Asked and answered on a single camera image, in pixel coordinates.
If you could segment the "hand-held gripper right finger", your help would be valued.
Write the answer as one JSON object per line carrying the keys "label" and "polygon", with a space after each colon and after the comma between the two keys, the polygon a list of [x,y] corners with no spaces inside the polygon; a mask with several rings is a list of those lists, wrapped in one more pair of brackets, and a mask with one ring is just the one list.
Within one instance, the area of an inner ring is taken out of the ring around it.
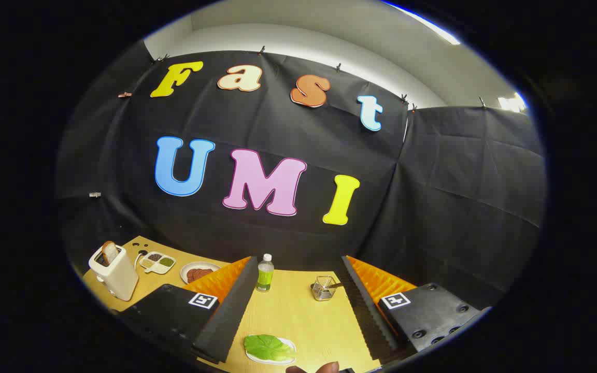
{"label": "hand-held gripper right finger", "polygon": [[339,276],[372,359],[398,363],[446,342],[491,310],[491,290],[438,261],[398,273],[343,256]]}

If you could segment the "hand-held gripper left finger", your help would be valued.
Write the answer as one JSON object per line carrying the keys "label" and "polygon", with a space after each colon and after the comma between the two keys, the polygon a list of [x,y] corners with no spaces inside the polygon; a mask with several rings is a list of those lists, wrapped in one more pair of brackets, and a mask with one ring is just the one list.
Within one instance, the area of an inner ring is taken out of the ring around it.
{"label": "hand-held gripper left finger", "polygon": [[160,285],[114,316],[177,358],[225,363],[257,278],[258,259],[245,257],[187,286]]}

